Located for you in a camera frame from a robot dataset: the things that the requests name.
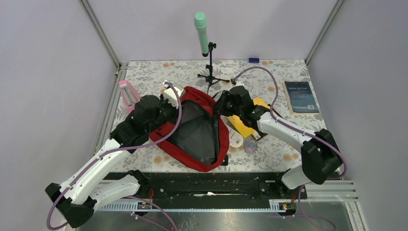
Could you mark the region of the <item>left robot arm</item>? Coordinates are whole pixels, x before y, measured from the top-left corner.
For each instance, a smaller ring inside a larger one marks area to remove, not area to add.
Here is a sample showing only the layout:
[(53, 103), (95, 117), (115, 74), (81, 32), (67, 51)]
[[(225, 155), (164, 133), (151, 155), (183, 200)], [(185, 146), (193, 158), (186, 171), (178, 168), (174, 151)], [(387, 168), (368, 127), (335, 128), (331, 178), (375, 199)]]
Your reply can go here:
[(50, 231), (67, 225), (78, 228), (85, 224), (99, 208), (120, 198), (135, 195), (143, 198), (149, 193), (149, 185), (135, 170), (106, 186), (97, 185), (113, 167), (138, 149), (162, 144), (176, 130), (148, 143), (149, 135), (177, 116), (175, 126), (181, 123), (181, 96), (179, 93), (163, 93), (160, 97), (145, 95), (135, 104), (128, 117), (110, 133), (99, 151), (73, 176), (57, 184), (49, 184), (45, 192), (53, 204), (46, 224)]

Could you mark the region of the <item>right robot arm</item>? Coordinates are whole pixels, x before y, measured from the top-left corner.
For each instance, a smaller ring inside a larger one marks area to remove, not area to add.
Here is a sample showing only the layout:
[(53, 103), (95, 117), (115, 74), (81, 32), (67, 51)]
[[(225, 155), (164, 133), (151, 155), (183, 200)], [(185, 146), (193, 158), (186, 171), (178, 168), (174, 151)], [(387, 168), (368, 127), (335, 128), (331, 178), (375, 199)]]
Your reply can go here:
[(255, 105), (243, 86), (224, 90), (213, 106), (223, 116), (238, 116), (243, 124), (274, 136), (301, 154), (302, 163), (283, 172), (276, 180), (276, 192), (290, 197), (295, 189), (308, 183), (323, 184), (344, 160), (331, 133), (307, 130), (275, 115), (271, 108)]

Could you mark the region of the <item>red backpack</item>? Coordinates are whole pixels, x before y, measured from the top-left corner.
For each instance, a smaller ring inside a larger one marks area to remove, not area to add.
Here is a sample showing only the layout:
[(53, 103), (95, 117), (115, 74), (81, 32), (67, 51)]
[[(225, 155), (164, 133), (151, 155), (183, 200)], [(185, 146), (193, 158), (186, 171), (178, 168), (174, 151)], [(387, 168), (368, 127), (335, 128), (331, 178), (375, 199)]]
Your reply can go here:
[(181, 122), (158, 147), (184, 166), (200, 172), (226, 166), (229, 130), (220, 114), (213, 111), (215, 100), (193, 87), (184, 90)]

